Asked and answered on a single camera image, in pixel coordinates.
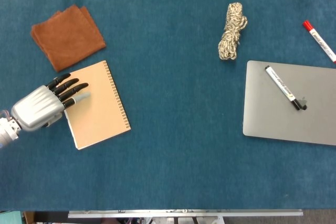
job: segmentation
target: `robotic hand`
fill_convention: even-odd
[[[18,133],[21,130],[34,131],[41,127],[50,126],[62,117],[64,109],[90,95],[90,93],[84,93],[71,97],[86,88],[87,83],[82,83],[64,92],[79,81],[75,78],[60,84],[68,77],[70,77],[69,73],[56,77],[52,82],[37,88],[22,98],[13,106],[13,116],[10,116],[6,110],[0,111],[0,115],[4,113],[6,116],[5,118],[0,117],[0,148],[18,139]]]

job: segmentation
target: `silver laptop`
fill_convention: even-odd
[[[296,110],[265,71],[267,65],[306,110]],[[336,69],[247,62],[243,134],[336,145]]]

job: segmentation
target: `tan notebook cover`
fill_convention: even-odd
[[[77,149],[131,129],[106,61],[72,72],[71,78],[89,84],[79,93],[91,93],[90,97],[65,110]]]

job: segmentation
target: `folded towel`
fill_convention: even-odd
[[[72,5],[32,26],[32,38],[59,72],[106,46],[86,7]]]

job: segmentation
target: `red marker cap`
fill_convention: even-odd
[[[303,22],[303,26],[307,29],[307,31],[314,29],[314,27],[311,25],[311,23],[308,20]]]

